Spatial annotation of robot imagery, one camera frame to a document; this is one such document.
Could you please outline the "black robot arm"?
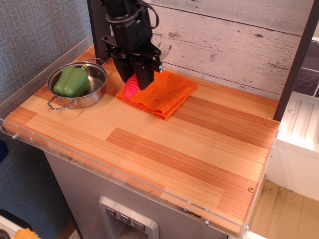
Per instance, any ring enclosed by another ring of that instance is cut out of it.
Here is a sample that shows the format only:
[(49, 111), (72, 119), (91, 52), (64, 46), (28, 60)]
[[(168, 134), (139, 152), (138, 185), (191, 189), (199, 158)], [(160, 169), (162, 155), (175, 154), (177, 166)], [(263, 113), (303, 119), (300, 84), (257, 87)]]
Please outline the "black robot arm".
[(143, 0), (104, 0), (106, 21), (112, 35), (105, 35), (102, 41), (106, 53), (113, 58), (124, 83), (135, 75), (141, 90), (153, 81), (155, 72), (163, 70), (161, 51), (152, 44), (152, 30), (159, 24), (151, 24), (149, 10), (154, 8)]

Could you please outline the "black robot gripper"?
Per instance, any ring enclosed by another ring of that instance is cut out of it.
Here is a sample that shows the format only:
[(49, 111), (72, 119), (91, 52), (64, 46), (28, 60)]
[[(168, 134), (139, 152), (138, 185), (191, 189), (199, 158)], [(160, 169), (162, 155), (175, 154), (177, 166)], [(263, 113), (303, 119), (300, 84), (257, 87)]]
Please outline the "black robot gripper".
[(150, 54), (147, 45), (152, 44), (152, 28), (148, 20), (140, 17), (107, 17), (112, 30), (102, 41), (106, 52), (113, 58), (116, 69), (124, 83), (135, 73), (140, 90), (145, 90), (154, 81), (154, 71), (143, 63), (135, 63), (134, 53)]

